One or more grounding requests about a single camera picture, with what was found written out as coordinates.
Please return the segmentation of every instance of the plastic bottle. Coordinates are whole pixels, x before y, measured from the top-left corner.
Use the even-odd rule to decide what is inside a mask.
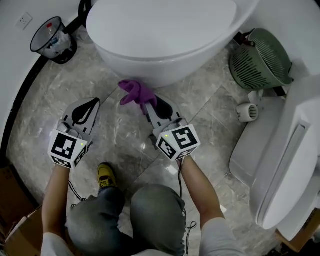
[[[46,25],[49,31],[49,35],[52,37],[55,34],[54,27],[52,23]],[[50,43],[54,46],[57,42],[59,42],[59,33],[56,33],[55,36],[50,40]]]

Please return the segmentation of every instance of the yellow shoe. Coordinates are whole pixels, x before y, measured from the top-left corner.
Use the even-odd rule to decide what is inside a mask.
[[[98,166],[98,182],[100,189],[108,187],[118,187],[114,171],[111,165],[107,162],[103,162]]]

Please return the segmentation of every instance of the forearm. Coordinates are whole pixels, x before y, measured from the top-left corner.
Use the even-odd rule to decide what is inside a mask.
[[[70,169],[56,165],[42,205],[43,233],[64,236]]]
[[[217,193],[191,156],[184,158],[181,174],[200,213],[200,226],[214,218],[224,218]]]

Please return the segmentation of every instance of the person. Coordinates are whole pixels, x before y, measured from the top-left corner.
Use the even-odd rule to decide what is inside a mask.
[[[42,256],[72,256],[65,223],[74,245],[85,256],[183,256],[185,202],[169,187],[146,185],[131,199],[133,238],[118,229],[125,197],[112,167],[98,167],[99,193],[71,207],[66,218],[70,170],[56,165],[42,206]],[[200,256],[244,256],[221,211],[215,189],[191,156],[181,174],[200,213]]]

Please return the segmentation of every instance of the basket handle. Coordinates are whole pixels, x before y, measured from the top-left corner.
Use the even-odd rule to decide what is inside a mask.
[[[256,43],[255,42],[252,42],[252,41],[249,41],[246,37],[249,36],[253,31],[255,30],[252,29],[250,32],[247,32],[247,33],[243,33],[240,37],[240,40],[242,41],[242,43],[246,46],[252,46],[252,47],[255,47],[256,46]]]

